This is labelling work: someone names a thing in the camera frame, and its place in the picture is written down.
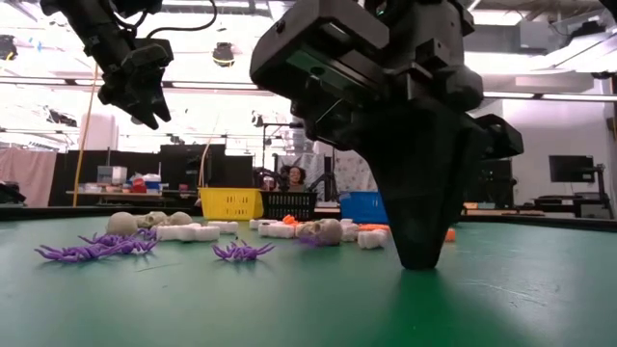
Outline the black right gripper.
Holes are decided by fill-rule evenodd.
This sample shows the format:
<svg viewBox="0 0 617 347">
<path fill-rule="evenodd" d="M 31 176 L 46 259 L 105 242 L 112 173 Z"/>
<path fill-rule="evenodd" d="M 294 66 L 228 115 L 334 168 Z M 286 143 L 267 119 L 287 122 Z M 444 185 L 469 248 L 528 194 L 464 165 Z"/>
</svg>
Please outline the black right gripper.
<svg viewBox="0 0 617 347">
<path fill-rule="evenodd" d="M 462 37 L 406 36 L 379 48 L 335 28 L 297 35 L 291 64 L 306 77 L 293 110 L 310 139 L 365 157 L 406 269 L 433 269 L 463 210 L 480 159 L 523 153 L 522 134 L 490 114 L 474 119 L 481 77 Z"/>
</svg>

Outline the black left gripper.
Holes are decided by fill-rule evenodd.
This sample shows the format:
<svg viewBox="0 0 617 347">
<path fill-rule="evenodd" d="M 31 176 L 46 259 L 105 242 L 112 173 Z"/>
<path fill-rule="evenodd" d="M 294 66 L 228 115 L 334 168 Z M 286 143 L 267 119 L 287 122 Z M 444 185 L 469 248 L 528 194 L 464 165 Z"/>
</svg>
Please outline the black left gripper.
<svg viewBox="0 0 617 347">
<path fill-rule="evenodd" d="M 171 120 L 161 86 L 166 66 L 167 51 L 163 47 L 135 49 L 124 58 L 119 69 L 103 77 L 98 98 L 155 130 L 159 127 L 156 117 L 163 122 Z M 142 91 L 142 97 L 129 93 L 134 91 Z"/>
</svg>

